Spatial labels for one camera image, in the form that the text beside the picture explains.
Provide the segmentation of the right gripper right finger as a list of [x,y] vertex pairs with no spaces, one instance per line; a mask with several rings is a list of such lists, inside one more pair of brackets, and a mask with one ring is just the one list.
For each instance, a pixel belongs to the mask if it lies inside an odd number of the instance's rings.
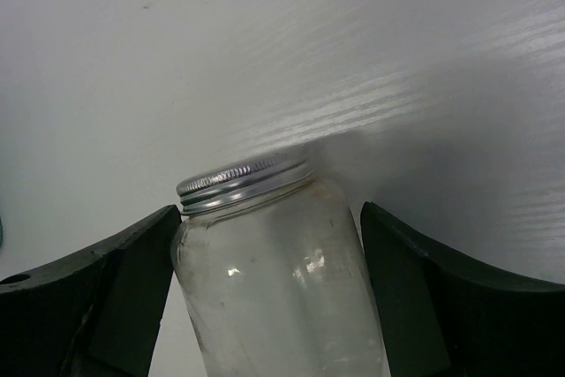
[[562,376],[564,287],[437,242],[367,202],[365,262],[393,376]]

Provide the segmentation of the clear jar silver lid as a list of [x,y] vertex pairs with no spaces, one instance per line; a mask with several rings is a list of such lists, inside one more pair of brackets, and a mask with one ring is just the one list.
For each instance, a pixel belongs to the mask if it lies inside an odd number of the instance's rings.
[[354,218],[300,147],[187,178],[171,259],[210,376],[378,376]]

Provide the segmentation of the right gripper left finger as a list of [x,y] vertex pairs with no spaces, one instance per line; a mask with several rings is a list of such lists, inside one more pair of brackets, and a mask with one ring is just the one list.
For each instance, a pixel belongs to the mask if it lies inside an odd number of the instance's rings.
[[1,281],[3,376],[146,376],[173,274],[177,207]]

